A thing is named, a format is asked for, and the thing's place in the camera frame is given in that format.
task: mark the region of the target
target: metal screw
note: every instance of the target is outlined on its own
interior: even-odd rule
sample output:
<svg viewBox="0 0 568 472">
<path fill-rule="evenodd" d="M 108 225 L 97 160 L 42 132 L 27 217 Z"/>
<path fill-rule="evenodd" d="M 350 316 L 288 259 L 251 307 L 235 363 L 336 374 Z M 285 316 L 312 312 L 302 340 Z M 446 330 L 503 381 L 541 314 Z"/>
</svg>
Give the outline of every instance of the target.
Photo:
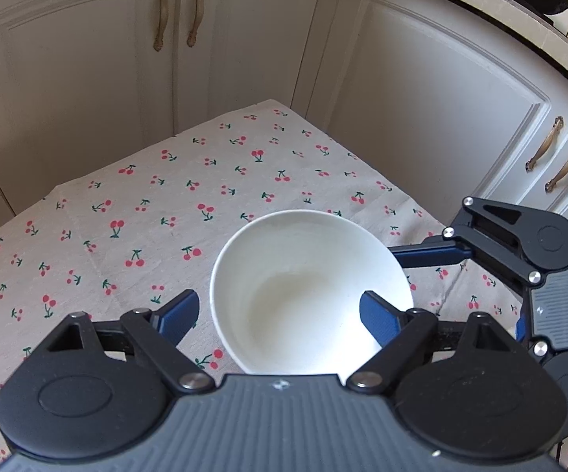
<svg viewBox="0 0 568 472">
<path fill-rule="evenodd" d="M 352 374 L 351 382 L 360 388 L 374 388 L 382 384 L 382 376 L 373 371 L 359 371 Z"/>
<path fill-rule="evenodd" d="M 179 378 L 179 385 L 189 390 L 201 390 L 210 384 L 210 377 L 204 372 L 188 372 Z"/>
<path fill-rule="evenodd" d="M 539 271 L 532 271 L 529 273 L 529 282 L 532 284 L 539 284 L 540 280 L 542 279 L 542 275 L 540 275 Z"/>
<path fill-rule="evenodd" d="M 535 346 L 533 346 L 533 353 L 537 357 L 543 357 L 546 355 L 547 351 L 548 345 L 543 340 L 538 340 L 538 342 L 535 343 Z"/>
</svg>

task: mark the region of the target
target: cherry pattern tablecloth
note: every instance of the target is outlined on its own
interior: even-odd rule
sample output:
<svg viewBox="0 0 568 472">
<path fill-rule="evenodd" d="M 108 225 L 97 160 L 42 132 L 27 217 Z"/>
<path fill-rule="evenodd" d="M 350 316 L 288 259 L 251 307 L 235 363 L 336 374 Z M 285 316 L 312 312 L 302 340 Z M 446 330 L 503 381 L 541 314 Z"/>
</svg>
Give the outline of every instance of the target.
<svg viewBox="0 0 568 472">
<path fill-rule="evenodd" d="M 69 312 L 116 319 L 186 288 L 201 312 L 179 349 L 217 380 L 238 372 L 210 317 L 212 266 L 254 218 L 300 208 L 348 218 L 387 246 L 443 228 L 278 102 L 225 114 L 56 187 L 0 228 L 0 386 Z M 472 262 L 406 273 L 415 305 L 441 318 L 485 310 L 506 328 L 518 318 L 516 298 Z M 8 453 L 0 436 L 0 460 Z"/>
</svg>

